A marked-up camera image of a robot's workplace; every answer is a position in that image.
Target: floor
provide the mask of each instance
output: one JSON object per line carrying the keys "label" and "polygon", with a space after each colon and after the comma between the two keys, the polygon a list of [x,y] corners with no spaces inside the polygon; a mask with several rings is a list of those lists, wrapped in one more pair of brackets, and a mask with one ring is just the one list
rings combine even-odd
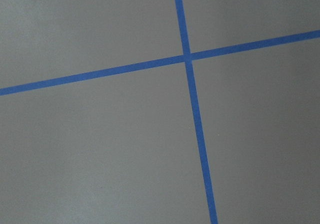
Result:
{"label": "floor", "polygon": [[1,224],[318,224],[320,0],[0,0]]}

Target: blue painter's tape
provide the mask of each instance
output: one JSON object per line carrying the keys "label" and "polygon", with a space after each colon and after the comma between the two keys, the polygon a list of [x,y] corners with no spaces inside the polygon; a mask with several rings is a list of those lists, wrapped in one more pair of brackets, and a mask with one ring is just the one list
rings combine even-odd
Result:
{"label": "blue painter's tape", "polygon": [[306,33],[298,33],[278,38],[270,38],[250,43],[243,43],[238,45],[232,45],[223,48],[210,49],[206,51],[196,52],[191,54],[192,60],[202,59],[202,58],[210,58],[215,56],[226,55],[230,53],[243,52],[252,49],[265,48],[280,44],[293,43],[298,41],[303,41],[307,39],[319,38],[320,30],[315,30]]}
{"label": "blue painter's tape", "polygon": [[183,5],[183,0],[175,0],[175,1],[176,1],[175,3],[176,9],[177,9],[176,12],[178,16],[178,24],[180,29],[181,43],[183,47],[183,55],[184,55],[184,62],[185,62],[185,70],[186,70],[186,76],[187,76],[189,93],[190,93],[194,127],[195,127],[196,139],[197,139],[198,150],[200,155],[200,162],[201,162],[209,216],[212,224],[218,224],[217,212],[216,212],[216,206],[215,206],[215,200],[214,200],[214,192],[213,192],[212,183],[211,183],[208,157],[207,157],[207,151],[206,151],[205,137],[204,137],[202,122],[201,122],[200,108],[199,108],[198,95],[197,95],[197,89],[196,89],[196,81],[194,79],[195,75],[193,71],[193,65],[192,65],[192,59],[191,59],[191,53],[190,53],[186,18],[185,18],[185,12],[183,10],[184,5]]}
{"label": "blue painter's tape", "polygon": [[7,88],[1,88],[0,89],[0,96],[1,95],[8,95],[13,93],[19,93],[19,92],[25,92],[29,90],[39,89],[39,88],[46,88],[46,87],[52,87],[67,83],[73,83],[73,82],[79,82],[94,78],[100,78],[100,77],[106,77],[121,73],[128,73],[148,68],[155,68],[175,63],[181,63],[184,61],[184,58],[182,55],[180,56],[174,56],[169,58],[162,58],[147,62],[141,62],[141,63],[135,63],[135,64],[129,64],[121,67],[114,67],[114,68],[107,68],[103,70],[88,72],[88,73],[81,73],[81,74],[75,74],[71,76],[61,77],[61,78],[54,78],[34,83],[27,83],[22,85],[17,85],[13,87],[7,87]]}

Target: blue line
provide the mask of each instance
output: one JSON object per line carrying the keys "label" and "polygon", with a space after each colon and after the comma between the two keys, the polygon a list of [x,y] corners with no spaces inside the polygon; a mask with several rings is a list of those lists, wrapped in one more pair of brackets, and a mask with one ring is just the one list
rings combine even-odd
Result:
{"label": "blue line", "polygon": [[191,107],[193,112],[194,127],[195,127],[196,139],[197,139],[198,150],[200,155],[200,162],[201,162],[201,168],[202,168],[204,188],[206,193],[206,200],[207,200],[208,210],[210,215],[210,221],[212,224],[218,224],[217,212],[216,212],[216,206],[215,206],[215,200],[214,200],[214,192],[213,192],[212,183],[211,183],[208,157],[207,157],[207,151],[206,151],[205,137],[204,137],[202,122],[201,122],[200,108],[199,108],[198,95],[197,95],[197,89],[196,89],[196,81],[194,79],[195,75],[193,71],[193,65],[192,65],[192,59],[191,59],[191,53],[190,53],[186,18],[185,18],[185,12],[183,10],[184,5],[183,5],[183,0],[175,0],[175,1],[176,1],[175,5],[177,9],[176,12],[178,16],[181,42],[183,47],[185,70],[186,70],[186,76],[187,76],[189,93],[190,93],[190,101],[191,101]]}
{"label": "blue line", "polygon": [[73,82],[79,82],[84,81],[88,79],[94,79],[94,78],[100,78],[100,77],[106,77],[111,76],[115,74],[121,74],[121,73],[128,73],[148,68],[155,68],[175,63],[181,63],[183,62],[183,56],[174,56],[169,58],[162,58],[147,62],[141,62],[141,63],[135,63],[135,64],[129,64],[125,66],[120,67],[114,67],[114,68],[107,68],[103,70],[88,72],[88,73],[81,73],[81,74],[75,74],[71,76],[61,77],[61,78],[54,78],[34,83],[27,83],[22,85],[17,85],[13,87],[7,87],[7,88],[1,88],[0,89],[0,96],[2,95],[8,95],[13,93],[19,93],[39,88],[46,88],[46,87],[52,87],[57,85],[62,85],[66,83],[73,83]]}
{"label": "blue line", "polygon": [[215,57],[220,55],[226,55],[230,53],[237,53],[237,52],[243,52],[247,50],[252,49],[258,49],[258,48],[265,48],[285,43],[293,43],[298,41],[303,41],[307,39],[313,39],[313,38],[319,38],[320,37],[320,30],[315,30],[311,32],[306,33],[298,33],[278,38],[270,38],[250,43],[243,43],[238,45],[232,45],[228,47],[223,48],[216,48],[201,52],[196,52],[191,54],[192,60],[202,59],[202,58],[209,58],[209,57]]}
{"label": "blue line", "polygon": [[185,25],[183,28],[184,30],[183,32],[180,33],[180,35],[181,35],[181,40],[183,40],[183,43],[184,43],[183,45],[184,56],[179,55],[179,56],[162,58],[162,59],[157,59],[157,60],[152,60],[147,62],[129,64],[129,65],[115,67],[115,68],[108,68],[108,69],[103,69],[103,70],[98,70],[98,71],[93,71],[88,73],[81,73],[81,74],[76,74],[76,75],[71,75],[66,77],[54,78],[54,79],[49,79],[49,80],[44,80],[44,81],[39,81],[34,83],[27,83],[27,84],[22,84],[22,85],[7,87],[7,88],[0,88],[0,96],[19,93],[19,92],[25,92],[25,91],[34,90],[34,89],[46,88],[46,87],[51,87],[56,85],[62,85],[67,83],[73,83],[78,81],[84,81],[84,80],[89,80],[93,78],[106,77],[106,76],[111,76],[115,74],[133,72],[133,71],[138,71],[138,70],[143,70],[148,68],[160,67],[160,66],[165,66],[165,65],[175,64],[175,63],[181,63],[185,60],[186,57],[188,58],[189,55],[191,55],[191,58],[190,58],[191,60],[197,60],[197,59],[226,55],[230,53],[243,52],[243,51],[252,50],[252,49],[265,48],[265,47],[270,47],[270,46],[275,46],[280,44],[298,42],[298,41],[303,41],[303,40],[308,40],[313,38],[320,38],[320,30],[315,30],[315,31],[306,32],[306,33],[298,33],[298,34],[293,34],[293,35],[288,35],[288,36],[283,36],[278,38],[265,39],[265,40],[232,45],[232,46],[223,47],[223,48],[210,49],[210,50],[190,54],[188,34],[185,35],[185,33],[187,32],[187,26]]}

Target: gray surface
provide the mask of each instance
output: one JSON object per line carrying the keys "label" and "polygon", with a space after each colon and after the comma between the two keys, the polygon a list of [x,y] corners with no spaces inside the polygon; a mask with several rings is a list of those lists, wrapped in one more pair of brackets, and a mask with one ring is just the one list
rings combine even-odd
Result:
{"label": "gray surface", "polygon": [[1,224],[208,224],[183,64],[0,98]]}
{"label": "gray surface", "polygon": [[320,0],[183,0],[192,52],[320,29]]}
{"label": "gray surface", "polygon": [[180,55],[174,0],[0,0],[0,87]]}
{"label": "gray surface", "polygon": [[320,223],[319,47],[194,62],[220,224]]}

